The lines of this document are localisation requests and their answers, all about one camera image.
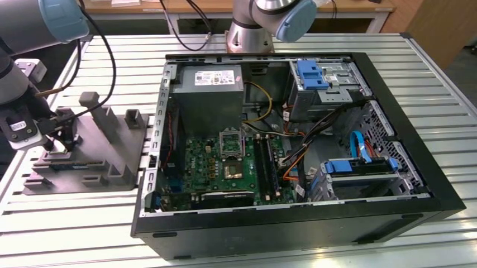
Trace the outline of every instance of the green circuit board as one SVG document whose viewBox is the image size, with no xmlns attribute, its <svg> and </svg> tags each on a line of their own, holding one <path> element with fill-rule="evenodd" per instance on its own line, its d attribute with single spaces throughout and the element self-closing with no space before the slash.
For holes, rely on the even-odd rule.
<svg viewBox="0 0 477 268">
<path fill-rule="evenodd" d="M 233 141 L 224 142 L 228 147 L 235 146 Z M 277 159 L 284 155 L 280 139 L 271 138 L 269 146 L 276 165 Z M 279 197 L 269 200 L 263 199 L 256 179 L 253 140 L 251 137 L 243 139 L 243 149 L 241 159 L 221 159 L 219 138 L 189 138 L 185 144 L 183 193 L 248 191 L 255 193 L 253 204 L 256 205 L 292 203 L 293 195 L 289 187 L 280 188 Z"/>
</svg>

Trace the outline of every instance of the floor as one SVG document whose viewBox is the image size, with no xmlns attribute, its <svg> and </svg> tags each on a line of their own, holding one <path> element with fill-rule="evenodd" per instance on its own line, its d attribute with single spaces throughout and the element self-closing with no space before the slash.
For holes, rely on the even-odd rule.
<svg viewBox="0 0 477 268">
<path fill-rule="evenodd" d="M 462 49 L 443 72 L 477 106 L 477 54 L 471 54 L 470 47 Z"/>
</svg>

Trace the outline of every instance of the blue plastic clip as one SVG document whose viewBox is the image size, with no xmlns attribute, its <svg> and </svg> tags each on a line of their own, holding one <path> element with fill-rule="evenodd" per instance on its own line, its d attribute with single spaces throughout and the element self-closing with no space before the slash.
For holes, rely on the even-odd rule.
<svg viewBox="0 0 477 268">
<path fill-rule="evenodd" d="M 297 60 L 296 71 L 306 90 L 327 90 L 330 84 L 323 80 L 323 71 L 314 60 Z"/>
<path fill-rule="evenodd" d="M 394 158 L 388 158 L 387 163 L 388 163 L 392 171 L 396 171 L 399 168 L 399 164 L 398 164 L 396 160 Z"/>
<path fill-rule="evenodd" d="M 366 152 L 363 134 L 358 130 L 354 130 L 351 132 L 351 139 L 350 139 L 351 157 L 358 157 L 355 140 L 358 140 L 359 153 L 360 153 L 362 158 L 364 159 L 364 162 L 366 163 L 372 162 L 371 158 L 368 157 L 367 152 Z"/>
<path fill-rule="evenodd" d="M 334 172 L 334 168 L 330 162 L 324 163 L 326 173 L 331 174 Z"/>
<path fill-rule="evenodd" d="M 351 164 L 347 160 L 332 160 L 330 162 L 334 168 L 334 172 L 340 173 L 352 171 Z"/>
</svg>

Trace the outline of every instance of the expansion slot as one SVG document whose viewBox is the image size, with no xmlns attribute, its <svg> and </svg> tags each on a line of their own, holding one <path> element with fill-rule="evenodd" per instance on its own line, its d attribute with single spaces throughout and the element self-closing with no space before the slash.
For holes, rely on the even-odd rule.
<svg viewBox="0 0 477 268">
<path fill-rule="evenodd" d="M 261 154 L 261 139 L 260 136 L 253 138 L 253 155 L 255 155 L 255 170 L 256 180 L 259 182 L 259 190 L 261 200 L 269 200 L 268 177 L 263 168 L 264 157 Z"/>
</svg>

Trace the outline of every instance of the aluminum table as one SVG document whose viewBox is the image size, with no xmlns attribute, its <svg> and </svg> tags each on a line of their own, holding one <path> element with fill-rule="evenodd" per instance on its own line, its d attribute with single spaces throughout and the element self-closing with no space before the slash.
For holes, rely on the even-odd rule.
<svg viewBox="0 0 477 268">
<path fill-rule="evenodd" d="M 109 36 L 117 60 L 117 86 L 108 101 L 116 114 L 153 113 L 165 54 L 188 54 L 172 36 Z M 184 35 L 191 46 L 201 35 Z M 296 43 L 275 42 L 276 52 L 366 52 L 442 167 L 466 210 L 427 223 L 386 243 L 260 253 L 227 258 L 164 261 L 129 237 L 137 190 L 21 195 L 41 150 L 18 152 L 0 183 L 0 267 L 431 267 L 477 264 L 477 110 L 412 39 L 398 34 L 312 34 Z M 201 53 L 224 52 L 224 37 Z M 61 74 L 70 75 L 76 54 Z M 82 48 L 78 77 L 52 96 L 52 107 L 72 107 L 82 91 L 104 97 L 110 63 L 101 40 Z"/>
</svg>

